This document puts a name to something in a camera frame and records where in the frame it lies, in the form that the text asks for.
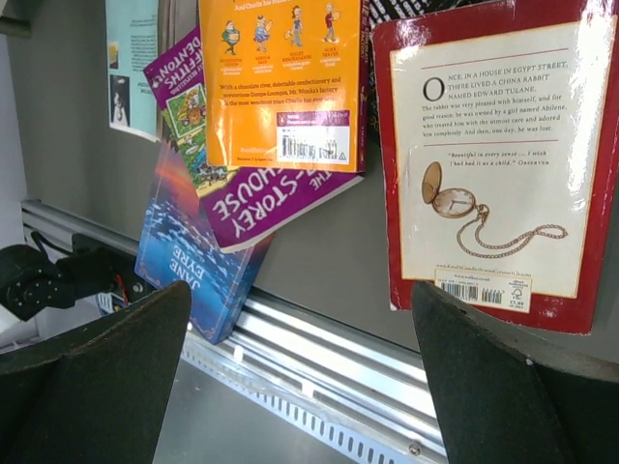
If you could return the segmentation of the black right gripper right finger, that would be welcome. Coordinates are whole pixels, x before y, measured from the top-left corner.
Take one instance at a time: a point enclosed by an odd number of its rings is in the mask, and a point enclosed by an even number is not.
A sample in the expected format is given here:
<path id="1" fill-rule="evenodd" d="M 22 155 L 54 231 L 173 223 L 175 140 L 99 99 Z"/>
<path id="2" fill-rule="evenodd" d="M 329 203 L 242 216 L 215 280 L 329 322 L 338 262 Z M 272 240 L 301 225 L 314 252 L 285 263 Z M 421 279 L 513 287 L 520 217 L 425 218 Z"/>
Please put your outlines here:
<path id="1" fill-rule="evenodd" d="M 451 463 L 615 463 L 618 365 L 421 282 L 414 328 Z"/>

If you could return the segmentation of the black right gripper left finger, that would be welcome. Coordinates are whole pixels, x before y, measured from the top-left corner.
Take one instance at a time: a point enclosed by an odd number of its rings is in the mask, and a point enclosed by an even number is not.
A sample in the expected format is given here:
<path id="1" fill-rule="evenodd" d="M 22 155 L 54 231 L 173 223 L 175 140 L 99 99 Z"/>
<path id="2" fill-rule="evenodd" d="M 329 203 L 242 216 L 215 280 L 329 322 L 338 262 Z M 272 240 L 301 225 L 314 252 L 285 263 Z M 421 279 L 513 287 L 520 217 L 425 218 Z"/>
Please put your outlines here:
<path id="1" fill-rule="evenodd" d="M 190 311 L 190 288 L 176 281 L 3 354 L 2 462 L 152 462 Z"/>

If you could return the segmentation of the purple storey treehouse book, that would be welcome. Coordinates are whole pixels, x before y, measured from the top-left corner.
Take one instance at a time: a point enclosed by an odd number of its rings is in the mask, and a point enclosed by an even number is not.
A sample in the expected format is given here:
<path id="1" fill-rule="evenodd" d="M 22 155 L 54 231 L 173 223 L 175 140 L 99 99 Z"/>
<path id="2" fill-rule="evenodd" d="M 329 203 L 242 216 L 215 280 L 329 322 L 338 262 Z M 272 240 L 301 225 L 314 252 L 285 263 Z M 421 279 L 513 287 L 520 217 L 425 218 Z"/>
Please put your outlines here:
<path id="1" fill-rule="evenodd" d="M 169 129 L 168 139 L 187 167 L 199 210 L 224 252 L 256 245 L 294 218 L 363 180 L 360 174 L 209 164 L 198 27 L 143 72 Z"/>

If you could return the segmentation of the orange Charlie Chocolate Factory book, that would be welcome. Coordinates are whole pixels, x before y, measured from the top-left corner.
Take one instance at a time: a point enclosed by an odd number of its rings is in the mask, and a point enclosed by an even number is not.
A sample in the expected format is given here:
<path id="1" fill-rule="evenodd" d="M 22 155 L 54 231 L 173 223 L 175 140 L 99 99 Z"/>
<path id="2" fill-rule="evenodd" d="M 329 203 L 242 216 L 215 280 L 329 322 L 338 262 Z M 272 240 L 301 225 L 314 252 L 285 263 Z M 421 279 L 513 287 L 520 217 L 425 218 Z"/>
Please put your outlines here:
<path id="1" fill-rule="evenodd" d="M 201 1 L 207 160 L 365 169 L 367 1 Z"/>

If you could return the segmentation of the black treehouse book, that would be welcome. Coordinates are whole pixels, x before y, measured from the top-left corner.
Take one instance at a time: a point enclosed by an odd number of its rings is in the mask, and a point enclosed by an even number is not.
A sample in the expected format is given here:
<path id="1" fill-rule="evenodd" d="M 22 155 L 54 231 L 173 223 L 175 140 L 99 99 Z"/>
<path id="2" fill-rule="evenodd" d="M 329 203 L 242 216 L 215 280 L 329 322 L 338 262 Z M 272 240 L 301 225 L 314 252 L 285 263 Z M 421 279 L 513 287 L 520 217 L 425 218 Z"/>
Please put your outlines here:
<path id="1" fill-rule="evenodd" d="M 414 16 L 466 7 L 485 0 L 369 0 L 369 42 L 368 42 L 368 139 L 380 142 L 378 103 L 374 76 L 373 48 L 370 41 L 372 32 L 381 23 L 407 19 Z"/>

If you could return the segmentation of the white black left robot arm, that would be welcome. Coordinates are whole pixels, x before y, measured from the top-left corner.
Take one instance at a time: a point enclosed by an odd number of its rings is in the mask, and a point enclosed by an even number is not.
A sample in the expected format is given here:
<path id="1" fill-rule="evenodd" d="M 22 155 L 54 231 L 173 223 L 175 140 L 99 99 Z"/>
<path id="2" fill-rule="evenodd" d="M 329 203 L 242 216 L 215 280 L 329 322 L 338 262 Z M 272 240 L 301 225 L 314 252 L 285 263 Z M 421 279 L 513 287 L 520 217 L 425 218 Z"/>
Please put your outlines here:
<path id="1" fill-rule="evenodd" d="M 47 307 L 69 308 L 75 285 L 44 253 L 28 245 L 1 249 L 1 305 L 26 322 Z"/>

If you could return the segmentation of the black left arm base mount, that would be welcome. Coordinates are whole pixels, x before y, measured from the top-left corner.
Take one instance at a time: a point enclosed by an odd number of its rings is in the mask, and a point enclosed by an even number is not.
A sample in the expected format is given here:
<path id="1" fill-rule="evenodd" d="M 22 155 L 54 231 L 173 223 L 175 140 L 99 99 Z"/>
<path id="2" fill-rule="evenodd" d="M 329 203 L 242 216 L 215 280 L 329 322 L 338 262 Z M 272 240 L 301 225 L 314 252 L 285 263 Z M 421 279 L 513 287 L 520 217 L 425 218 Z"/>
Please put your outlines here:
<path id="1" fill-rule="evenodd" d="M 72 252 L 56 261 L 60 281 L 72 302 L 112 293 L 124 305 L 132 304 L 155 288 L 134 272 L 135 257 L 87 235 L 72 236 Z"/>

